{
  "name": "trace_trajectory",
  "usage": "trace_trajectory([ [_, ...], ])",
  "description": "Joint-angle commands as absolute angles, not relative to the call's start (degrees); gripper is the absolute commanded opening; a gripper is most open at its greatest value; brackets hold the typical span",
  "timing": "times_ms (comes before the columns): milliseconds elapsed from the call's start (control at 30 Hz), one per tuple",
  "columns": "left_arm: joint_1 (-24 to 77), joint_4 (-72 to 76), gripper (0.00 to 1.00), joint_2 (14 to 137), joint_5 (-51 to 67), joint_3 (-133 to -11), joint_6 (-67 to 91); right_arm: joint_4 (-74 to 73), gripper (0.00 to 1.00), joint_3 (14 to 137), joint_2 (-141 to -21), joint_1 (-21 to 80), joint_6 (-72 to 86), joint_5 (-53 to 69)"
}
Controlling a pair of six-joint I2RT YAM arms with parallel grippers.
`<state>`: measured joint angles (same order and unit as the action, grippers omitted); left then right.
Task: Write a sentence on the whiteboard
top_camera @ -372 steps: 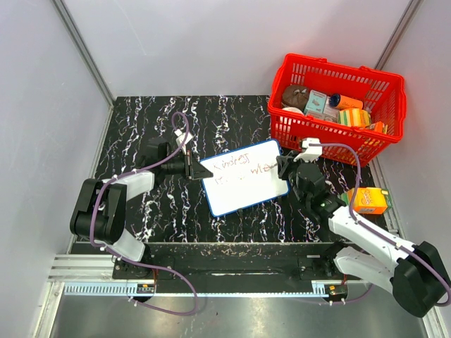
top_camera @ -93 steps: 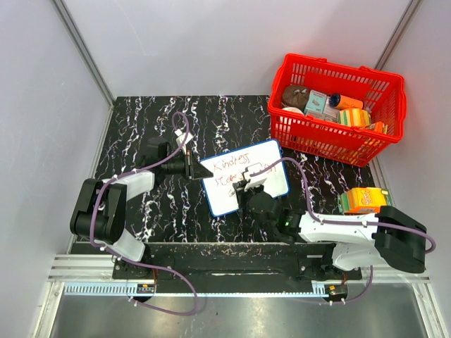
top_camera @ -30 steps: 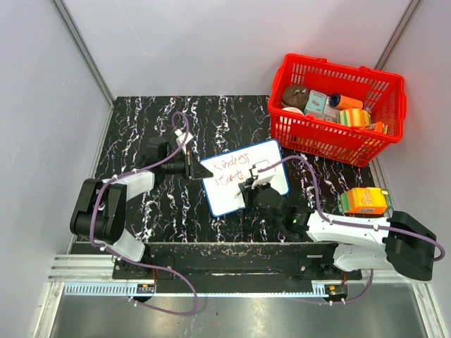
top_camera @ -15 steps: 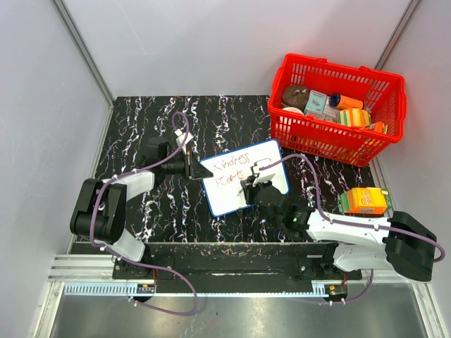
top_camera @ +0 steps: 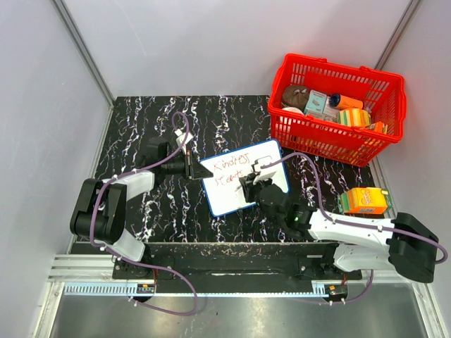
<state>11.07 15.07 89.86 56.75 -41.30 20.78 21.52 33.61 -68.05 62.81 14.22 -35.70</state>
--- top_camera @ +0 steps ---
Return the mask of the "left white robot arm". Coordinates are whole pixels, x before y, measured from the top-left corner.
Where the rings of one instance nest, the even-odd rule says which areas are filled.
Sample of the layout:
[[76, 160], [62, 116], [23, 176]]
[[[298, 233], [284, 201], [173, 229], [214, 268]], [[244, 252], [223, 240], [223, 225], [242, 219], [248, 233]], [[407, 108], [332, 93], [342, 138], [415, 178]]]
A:
[[211, 178], [214, 174], [194, 159], [188, 148], [172, 152], [169, 142], [157, 137], [144, 145], [138, 168], [119, 179], [86, 179], [70, 219], [70, 231], [96, 246], [107, 248], [128, 260], [128, 270], [146, 278], [153, 268], [146, 245], [125, 228], [127, 202], [158, 187], [169, 175], [187, 180]]

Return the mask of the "blue framed whiteboard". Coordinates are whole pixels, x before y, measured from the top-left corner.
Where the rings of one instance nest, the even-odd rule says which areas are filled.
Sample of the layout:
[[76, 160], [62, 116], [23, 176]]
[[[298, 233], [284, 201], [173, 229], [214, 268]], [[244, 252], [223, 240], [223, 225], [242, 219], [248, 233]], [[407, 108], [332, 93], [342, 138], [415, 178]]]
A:
[[284, 163], [280, 161], [282, 158], [280, 145], [275, 139], [244, 146], [205, 158], [200, 162], [214, 174], [212, 178], [202, 180], [213, 216], [220, 217], [255, 204], [246, 203], [242, 190], [235, 191], [235, 188], [240, 186], [241, 177], [254, 175], [252, 164], [264, 156], [270, 156], [271, 162], [277, 164], [278, 170], [273, 176], [273, 184], [288, 193], [290, 191], [288, 176]]

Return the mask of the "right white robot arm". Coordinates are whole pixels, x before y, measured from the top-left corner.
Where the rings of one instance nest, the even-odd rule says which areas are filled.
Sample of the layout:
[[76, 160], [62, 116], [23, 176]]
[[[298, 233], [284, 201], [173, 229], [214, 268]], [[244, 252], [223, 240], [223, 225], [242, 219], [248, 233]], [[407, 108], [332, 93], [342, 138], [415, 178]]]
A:
[[239, 182], [245, 201], [255, 203], [287, 237], [337, 243], [320, 262], [327, 278], [345, 271], [395, 270], [414, 282], [434, 280], [438, 237], [414, 216], [399, 212], [393, 219], [372, 219], [328, 213], [293, 202], [271, 178], [249, 174]]

